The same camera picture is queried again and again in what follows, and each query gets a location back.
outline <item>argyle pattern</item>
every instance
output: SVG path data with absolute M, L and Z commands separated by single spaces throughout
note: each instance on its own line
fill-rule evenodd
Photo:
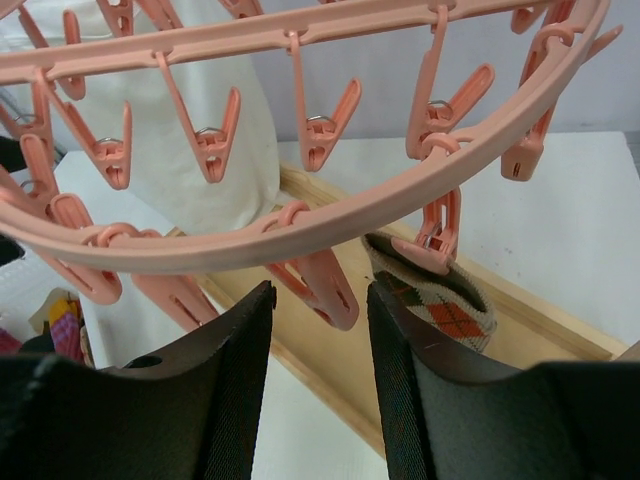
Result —
M 376 281 L 408 310 L 463 345 L 485 349 L 496 329 L 493 306 L 459 265 L 451 262 L 448 275 L 436 275 L 396 252 L 389 235 L 372 233 L 362 242 Z

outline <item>colorful fabric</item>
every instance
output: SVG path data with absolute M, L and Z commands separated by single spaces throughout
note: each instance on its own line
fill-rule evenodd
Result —
M 20 350 L 22 343 L 13 338 L 4 328 L 0 328 L 0 354 L 12 354 Z
M 80 347 L 80 308 L 77 302 L 61 298 L 49 308 L 51 339 L 56 353 L 85 363 Z
M 412 313 L 454 340 L 482 352 L 496 329 L 487 295 L 455 262 L 447 275 L 426 271 L 400 255 L 391 236 L 372 233 L 362 239 L 375 279 Z

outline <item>pink clothespin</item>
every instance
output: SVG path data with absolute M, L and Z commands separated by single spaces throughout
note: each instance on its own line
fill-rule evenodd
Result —
M 74 194 L 55 196 L 51 200 L 50 210 L 54 221 L 64 227 L 79 230 L 93 225 L 84 203 Z M 45 261 L 94 303 L 112 305 L 122 295 L 122 284 L 113 272 L 71 265 L 51 257 Z
M 421 268 L 438 275 L 449 273 L 449 261 L 458 254 L 462 193 L 455 188 L 423 208 L 424 220 L 415 243 L 392 238 L 393 248 Z
M 533 75 L 546 58 L 546 44 L 550 37 L 560 37 L 564 45 L 571 46 L 575 34 L 582 33 L 577 31 L 575 27 L 562 24 L 569 18 L 574 3 L 575 0 L 565 0 L 549 7 L 543 22 L 545 26 L 538 31 L 531 43 L 529 55 L 522 71 L 520 86 Z M 622 30 L 622 25 L 618 25 L 594 40 L 584 62 L 586 63 L 608 47 L 618 38 Z M 520 182 L 526 182 L 531 179 L 544 152 L 544 139 L 551 125 L 555 107 L 556 104 L 554 103 L 523 138 L 502 154 L 500 169 L 504 178 Z
M 6 176 L 9 176 L 9 174 L 6 170 L 4 172 L 3 170 L 3 168 L 0 168 L 0 202 L 9 203 L 23 212 L 43 220 L 49 220 L 15 182 L 13 186 L 8 186 Z M 75 197 L 72 201 L 68 201 L 67 198 L 70 196 L 75 197 L 73 195 L 58 195 L 51 201 L 50 208 L 56 221 L 71 228 L 82 228 L 91 225 L 91 219 L 81 200 Z M 120 280 L 111 272 L 102 272 L 80 265 L 72 265 L 37 249 L 34 249 L 34 251 L 44 262 L 92 302 L 100 305 L 111 305 L 120 298 L 122 285 Z
M 317 172 L 329 158 L 353 112 L 355 112 L 362 96 L 362 85 L 357 78 L 351 79 L 331 118 L 325 116 L 307 117 L 300 36 L 298 32 L 289 32 L 288 36 L 291 42 L 289 53 L 293 59 L 300 155 L 305 170 Z
M 161 238 L 155 230 L 138 231 L 126 223 L 116 223 L 103 230 L 96 243 L 108 247 L 114 237 Z M 219 316 L 216 308 L 188 275 L 132 274 L 135 286 L 186 331 L 195 330 Z
M 60 191 L 49 163 L 47 146 L 37 135 L 27 133 L 20 137 L 20 148 L 27 169 L 31 174 L 31 180 L 25 183 L 33 185 L 33 189 L 28 195 L 36 202 L 38 208 L 48 216 L 49 203 Z
M 44 71 L 38 70 L 36 76 L 38 85 L 58 110 L 62 120 L 111 188 L 114 190 L 127 188 L 131 176 L 131 142 L 133 138 L 129 102 L 125 102 L 124 105 L 123 139 L 103 138 L 96 140 L 76 107 L 70 102 L 63 102 L 56 94 L 53 84 L 47 80 Z
M 176 85 L 167 57 L 162 52 L 157 52 L 155 58 L 158 61 L 158 68 L 164 76 L 169 93 L 178 113 L 178 118 L 184 129 L 184 133 L 189 140 L 189 145 L 193 154 L 198 160 L 200 170 L 204 178 L 209 183 L 217 183 L 224 177 L 233 139 L 238 128 L 238 118 L 240 117 L 241 97 L 240 91 L 233 87 L 229 92 L 227 108 L 224 114 L 222 128 L 206 127 L 199 131 L 194 131 L 193 124 L 189 118 L 189 112 L 184 104 L 180 90 Z
M 115 5 L 109 0 L 96 2 L 114 37 L 133 35 L 133 0 L 120 0 Z
M 33 46 L 36 48 L 48 48 L 49 43 L 42 35 L 38 25 L 36 25 L 36 22 L 27 9 L 23 5 L 20 5 L 18 11 L 20 12 L 18 19 L 25 33 L 31 40 L 31 43 L 33 43 Z M 62 14 L 62 22 L 67 45 L 80 43 L 80 25 L 78 24 L 76 14 L 71 10 L 65 10 Z M 62 90 L 64 90 L 64 93 L 73 100 L 82 100 L 87 93 L 84 77 L 82 76 L 60 78 L 58 79 L 58 83 L 62 87 Z
M 265 224 L 264 229 L 268 230 L 275 223 L 280 227 L 291 225 L 296 213 L 306 210 L 309 207 L 304 202 L 292 202 L 279 212 L 277 220 Z M 355 325 L 360 311 L 358 301 L 330 248 L 287 262 L 267 265 L 266 268 L 329 325 L 345 331 Z
M 485 63 L 471 74 L 450 102 L 431 100 L 449 22 L 446 6 L 438 6 L 437 12 L 438 23 L 432 27 L 433 44 L 425 54 L 418 74 L 405 143 L 407 155 L 416 160 L 424 160 L 420 156 L 422 141 L 434 132 L 450 132 L 482 99 L 495 79 L 493 67 Z
M 523 34 L 536 23 L 546 9 L 547 5 L 516 8 L 511 15 L 511 31 L 518 35 Z
M 158 30 L 182 28 L 182 22 L 171 0 L 136 0 Z
M 219 0 L 234 18 L 247 18 L 262 15 L 260 0 Z
M 51 112 L 49 102 L 44 95 L 42 88 L 36 83 L 31 84 L 31 98 L 33 102 L 33 114 L 19 115 L 12 118 L 4 105 L 0 104 L 0 122 L 7 129 L 7 132 L 16 139 L 27 133 L 36 135 L 45 144 L 47 153 L 47 163 L 53 167 L 55 158 L 55 148 L 53 142 L 53 131 L 51 128 Z

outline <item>wooden frame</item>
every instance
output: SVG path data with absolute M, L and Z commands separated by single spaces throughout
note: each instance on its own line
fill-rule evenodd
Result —
M 346 196 L 317 177 L 286 165 L 281 168 L 281 189 L 312 208 Z M 386 230 L 407 239 L 415 237 L 415 232 L 399 222 Z M 174 230 L 170 235 L 180 232 Z M 198 281 L 229 308 L 260 281 L 271 278 L 278 290 L 272 354 L 384 455 L 366 318 L 371 267 L 358 239 L 334 247 L 334 252 L 361 306 L 357 325 L 346 333 L 322 322 L 262 267 L 211 273 L 199 276 Z M 526 368 L 543 360 L 613 360 L 627 351 L 623 343 L 477 263 L 462 256 L 458 263 L 476 278 L 496 305 L 498 331 L 485 351 L 488 356 Z

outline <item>white cloth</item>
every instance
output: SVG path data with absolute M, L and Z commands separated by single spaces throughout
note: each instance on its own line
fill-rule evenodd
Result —
M 217 1 L 173 0 L 183 25 L 229 21 Z M 110 37 L 94 0 L 28 0 L 25 7 L 50 45 L 64 44 L 62 12 L 73 9 L 83 41 Z M 5 50 L 31 44 L 16 15 L 0 21 Z M 137 12 L 134 33 L 155 32 L 150 19 Z M 87 95 L 75 102 L 96 138 L 122 138 L 124 101 L 133 111 L 133 157 L 130 190 L 190 234 L 241 228 L 273 208 L 279 190 L 275 127 L 249 55 L 171 68 L 196 130 L 220 127 L 229 89 L 240 90 L 242 108 L 224 179 L 205 181 L 157 69 L 86 77 Z M 29 105 L 29 89 L 18 100 Z

